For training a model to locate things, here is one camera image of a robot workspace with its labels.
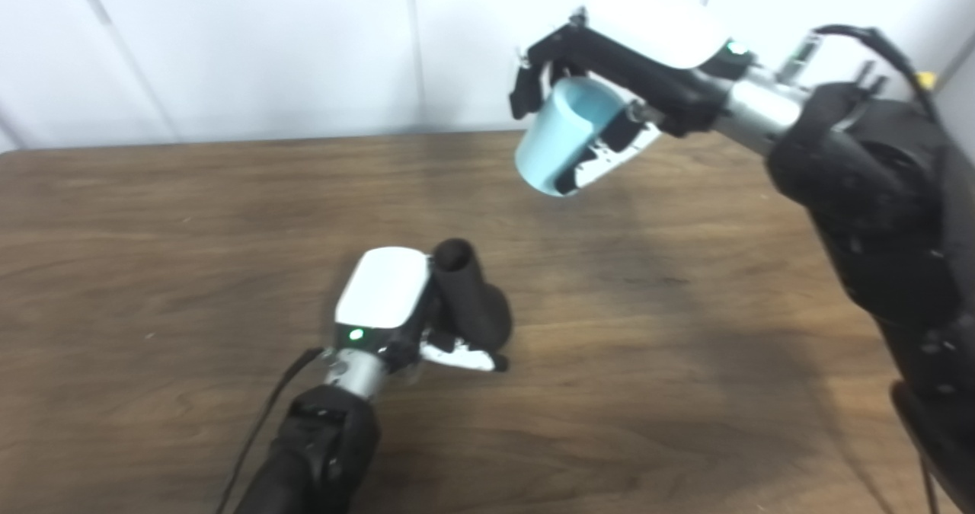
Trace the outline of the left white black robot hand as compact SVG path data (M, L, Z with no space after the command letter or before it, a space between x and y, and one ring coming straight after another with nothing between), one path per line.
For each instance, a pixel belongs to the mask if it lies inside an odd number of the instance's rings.
M507 372L514 317L470 242L366 251L334 312L332 382L373 382L418 362Z

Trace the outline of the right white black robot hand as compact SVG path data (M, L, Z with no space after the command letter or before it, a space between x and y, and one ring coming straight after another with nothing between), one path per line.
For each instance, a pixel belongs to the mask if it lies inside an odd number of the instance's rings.
M713 129L752 50L692 0L585 0L516 52L523 181L551 197L589 187L658 136Z

